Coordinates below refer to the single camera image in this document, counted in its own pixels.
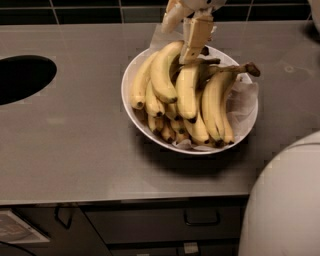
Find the tile wall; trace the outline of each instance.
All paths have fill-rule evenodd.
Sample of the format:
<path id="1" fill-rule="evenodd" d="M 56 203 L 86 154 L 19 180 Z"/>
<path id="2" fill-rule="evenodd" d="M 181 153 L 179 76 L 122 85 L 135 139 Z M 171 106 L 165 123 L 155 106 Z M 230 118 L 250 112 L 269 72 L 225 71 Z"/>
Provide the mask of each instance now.
<path id="1" fill-rule="evenodd" d="M 161 22 L 168 0 L 0 0 L 0 25 Z M 227 0 L 215 21 L 307 20 L 307 0 Z"/>

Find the gray countertop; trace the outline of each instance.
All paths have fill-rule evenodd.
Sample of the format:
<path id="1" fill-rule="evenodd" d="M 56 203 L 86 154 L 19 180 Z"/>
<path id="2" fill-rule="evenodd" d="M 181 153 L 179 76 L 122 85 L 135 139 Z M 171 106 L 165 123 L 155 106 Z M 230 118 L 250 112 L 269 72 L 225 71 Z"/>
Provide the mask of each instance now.
<path id="1" fill-rule="evenodd" d="M 0 106 L 0 204 L 248 195 L 277 153 L 320 128 L 319 36 L 305 21 L 216 25 L 209 45 L 262 77 L 249 136 L 205 157 L 149 141 L 122 105 L 122 75 L 156 24 L 0 27 L 1 58 L 58 68 L 39 93 Z"/>

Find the banana stem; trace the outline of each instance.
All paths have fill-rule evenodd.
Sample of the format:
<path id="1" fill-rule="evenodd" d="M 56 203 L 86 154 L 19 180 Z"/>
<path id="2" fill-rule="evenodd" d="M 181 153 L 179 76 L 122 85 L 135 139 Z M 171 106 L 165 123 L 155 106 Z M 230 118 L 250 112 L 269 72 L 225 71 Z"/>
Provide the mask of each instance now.
<path id="1" fill-rule="evenodd" d="M 235 72 L 235 73 L 249 73 L 252 76 L 259 77 L 260 70 L 253 62 L 248 62 L 246 64 L 242 64 L 240 66 L 231 65 L 228 67 L 218 67 L 220 72 Z"/>

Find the ripe banana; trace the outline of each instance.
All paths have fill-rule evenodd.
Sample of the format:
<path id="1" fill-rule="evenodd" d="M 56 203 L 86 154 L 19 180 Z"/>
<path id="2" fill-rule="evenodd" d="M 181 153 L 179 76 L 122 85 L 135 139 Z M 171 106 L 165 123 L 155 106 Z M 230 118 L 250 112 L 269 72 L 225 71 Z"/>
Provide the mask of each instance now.
<path id="1" fill-rule="evenodd" d="M 216 132 L 215 129 L 211 127 L 213 125 L 211 120 L 214 120 L 219 137 L 222 140 L 224 139 L 225 133 L 221 114 L 222 98 L 225 90 L 228 86 L 233 85 L 236 77 L 237 74 L 235 72 L 218 72 L 210 78 L 203 92 L 204 99 L 206 98 L 206 102 L 203 103 L 206 104 L 206 106 L 202 110 L 204 111 L 204 121 L 210 133 L 212 130 Z"/>
<path id="2" fill-rule="evenodd" d="M 226 102 L 224 102 L 224 94 L 226 90 L 228 88 L 232 88 L 239 73 L 248 72 L 252 76 L 260 76 L 260 70 L 252 62 L 240 66 L 212 66 L 209 69 L 211 69 L 210 72 L 214 73 L 214 75 L 209 79 L 209 82 L 203 92 L 203 119 L 209 134 L 214 138 L 214 140 L 217 141 L 220 137 L 223 141 L 225 139 L 224 123 L 228 125 L 226 117 L 224 116 L 226 115 L 226 107 L 224 105 L 226 104 Z"/>
<path id="3" fill-rule="evenodd" d="M 163 129 L 161 131 L 161 137 L 170 144 L 176 139 L 176 133 L 172 129 L 168 119 L 165 119 Z"/>
<path id="4" fill-rule="evenodd" d="M 148 115 L 148 126 L 153 134 L 160 135 L 164 126 L 164 116 L 153 117 L 151 115 Z"/>
<path id="5" fill-rule="evenodd" d="M 194 123 L 197 118 L 196 88 L 199 80 L 200 63 L 190 63 L 182 67 L 176 82 L 177 107 L 179 115 Z"/>
<path id="6" fill-rule="evenodd" d="M 170 119 L 170 120 L 178 120 L 180 118 L 178 114 L 178 109 L 177 109 L 177 102 L 175 103 L 170 103 L 166 104 L 166 113 L 165 115 Z"/>
<path id="7" fill-rule="evenodd" d="M 228 120 L 228 116 L 227 116 L 227 100 L 228 100 L 228 96 L 229 93 L 232 90 L 232 85 L 230 84 L 230 86 L 228 86 L 228 88 L 225 90 L 223 96 L 222 96 L 222 101 L 221 101 L 221 116 L 222 116 L 222 121 L 223 121 L 223 126 L 224 126 L 224 138 L 223 141 L 226 145 L 231 145 L 234 143 L 234 132 L 233 129 L 230 125 L 230 122 Z"/>
<path id="8" fill-rule="evenodd" d="M 143 109 L 146 102 L 146 88 L 150 80 L 151 63 L 158 52 L 152 53 L 139 67 L 131 86 L 130 104 L 135 109 Z"/>
<path id="9" fill-rule="evenodd" d="M 181 143 L 184 140 L 190 139 L 190 135 L 187 131 L 184 133 L 176 133 L 176 142 L 177 144 Z"/>
<path id="10" fill-rule="evenodd" d="M 183 134 L 186 132 L 186 127 L 183 120 L 170 120 L 170 125 L 172 129 L 178 134 Z"/>
<path id="11" fill-rule="evenodd" d="M 196 91 L 196 103 L 199 110 L 202 92 L 203 91 L 200 90 Z M 195 123 L 190 123 L 186 119 L 184 119 L 183 121 L 188 133 L 191 135 L 193 141 L 195 141 L 196 144 L 208 144 L 210 142 L 210 136 L 203 122 L 200 111 L 197 112 L 197 120 Z"/>
<path id="12" fill-rule="evenodd" d="M 149 80 L 146 89 L 145 109 L 148 115 L 153 117 L 161 117 L 165 113 L 165 105 L 154 94 L 151 80 Z"/>
<path id="13" fill-rule="evenodd" d="M 164 103 L 177 101 L 177 92 L 170 78 L 170 67 L 180 55 L 183 41 L 174 41 L 163 47 L 151 64 L 150 74 L 155 95 Z"/>

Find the white robot part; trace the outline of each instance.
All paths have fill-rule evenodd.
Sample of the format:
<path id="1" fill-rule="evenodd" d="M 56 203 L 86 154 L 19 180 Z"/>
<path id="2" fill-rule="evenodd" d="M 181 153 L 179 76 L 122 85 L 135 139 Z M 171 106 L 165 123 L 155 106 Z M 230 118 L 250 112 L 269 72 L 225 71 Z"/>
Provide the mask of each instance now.
<path id="1" fill-rule="evenodd" d="M 194 61 L 208 42 L 213 31 L 212 11 L 225 4 L 226 0 L 169 0 L 161 30 L 171 33 L 183 20 L 184 47 L 180 64 Z"/>

